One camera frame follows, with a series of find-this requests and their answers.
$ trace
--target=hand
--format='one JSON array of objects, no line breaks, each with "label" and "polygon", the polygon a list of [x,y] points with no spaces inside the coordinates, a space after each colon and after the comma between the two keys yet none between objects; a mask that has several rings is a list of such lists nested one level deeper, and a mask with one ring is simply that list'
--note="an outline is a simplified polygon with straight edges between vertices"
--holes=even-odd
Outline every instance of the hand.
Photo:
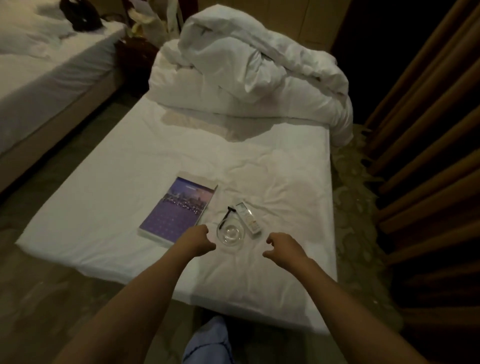
[{"label": "hand", "polygon": [[284,232],[270,233],[267,243],[273,246],[273,250],[266,250],[262,255],[287,271],[295,264],[301,264],[305,258],[308,259],[301,245]]},{"label": "hand", "polygon": [[216,245],[207,239],[207,233],[206,225],[192,226],[178,238],[174,246],[189,255],[190,259],[202,256],[216,249]]}]

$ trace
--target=bed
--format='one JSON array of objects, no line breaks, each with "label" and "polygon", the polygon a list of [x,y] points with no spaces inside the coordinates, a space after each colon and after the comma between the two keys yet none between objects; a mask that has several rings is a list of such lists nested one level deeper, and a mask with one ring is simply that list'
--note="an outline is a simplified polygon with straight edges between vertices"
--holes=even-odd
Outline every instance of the bed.
[{"label": "bed", "polygon": [[122,85],[124,25],[104,25],[63,39],[49,59],[0,54],[0,192]]},{"label": "bed", "polygon": [[[188,264],[173,299],[327,333],[303,287],[262,252],[270,232],[288,232],[336,279],[329,153],[322,125],[172,109],[147,93],[42,206],[17,244],[84,275],[126,284],[165,253],[137,229],[185,170],[218,181],[200,220],[217,249]],[[215,231],[236,198],[250,204],[263,233],[231,248]]]}]

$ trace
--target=book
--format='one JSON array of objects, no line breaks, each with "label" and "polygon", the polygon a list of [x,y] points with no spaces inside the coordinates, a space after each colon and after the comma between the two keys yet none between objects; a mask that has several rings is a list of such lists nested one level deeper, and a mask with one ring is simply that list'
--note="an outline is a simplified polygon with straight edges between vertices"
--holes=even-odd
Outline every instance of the book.
[{"label": "book", "polygon": [[173,244],[189,227],[197,224],[216,186],[206,178],[180,172],[168,192],[141,223],[139,233]]}]

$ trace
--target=bed frame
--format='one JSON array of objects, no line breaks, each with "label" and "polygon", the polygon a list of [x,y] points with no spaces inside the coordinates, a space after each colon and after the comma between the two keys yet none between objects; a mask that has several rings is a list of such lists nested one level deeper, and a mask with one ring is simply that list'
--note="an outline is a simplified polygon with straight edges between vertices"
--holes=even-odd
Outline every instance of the bed frame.
[{"label": "bed frame", "polygon": [[123,81],[121,71],[113,69],[67,108],[1,154],[0,193],[118,90]]}]

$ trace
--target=patterned carpet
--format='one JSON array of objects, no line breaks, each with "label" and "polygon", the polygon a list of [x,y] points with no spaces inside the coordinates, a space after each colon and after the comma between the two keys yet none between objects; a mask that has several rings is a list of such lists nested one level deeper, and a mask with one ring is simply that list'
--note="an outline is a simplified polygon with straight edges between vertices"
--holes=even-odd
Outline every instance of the patterned carpet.
[{"label": "patterned carpet", "polygon": [[[71,268],[30,257],[14,245],[29,220],[135,104],[114,95],[20,181],[0,195],[0,362],[50,363],[65,343],[120,289]],[[389,277],[375,243],[371,177],[360,164],[364,137],[355,125],[346,147],[332,148],[339,283],[388,326],[401,317],[388,294]],[[172,301],[146,363],[180,363],[203,309]],[[238,363],[345,363],[330,336],[228,318]]]}]

